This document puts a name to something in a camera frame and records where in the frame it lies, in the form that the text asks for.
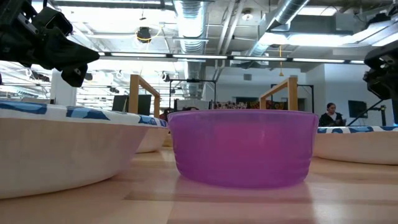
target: person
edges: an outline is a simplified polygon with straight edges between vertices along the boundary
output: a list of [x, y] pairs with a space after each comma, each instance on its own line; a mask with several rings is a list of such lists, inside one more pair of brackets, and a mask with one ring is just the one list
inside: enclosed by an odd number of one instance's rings
[[336, 105], [334, 103], [328, 103], [326, 106], [326, 113], [324, 113], [319, 119], [319, 127], [336, 127], [345, 126], [345, 120], [343, 115], [336, 112]]

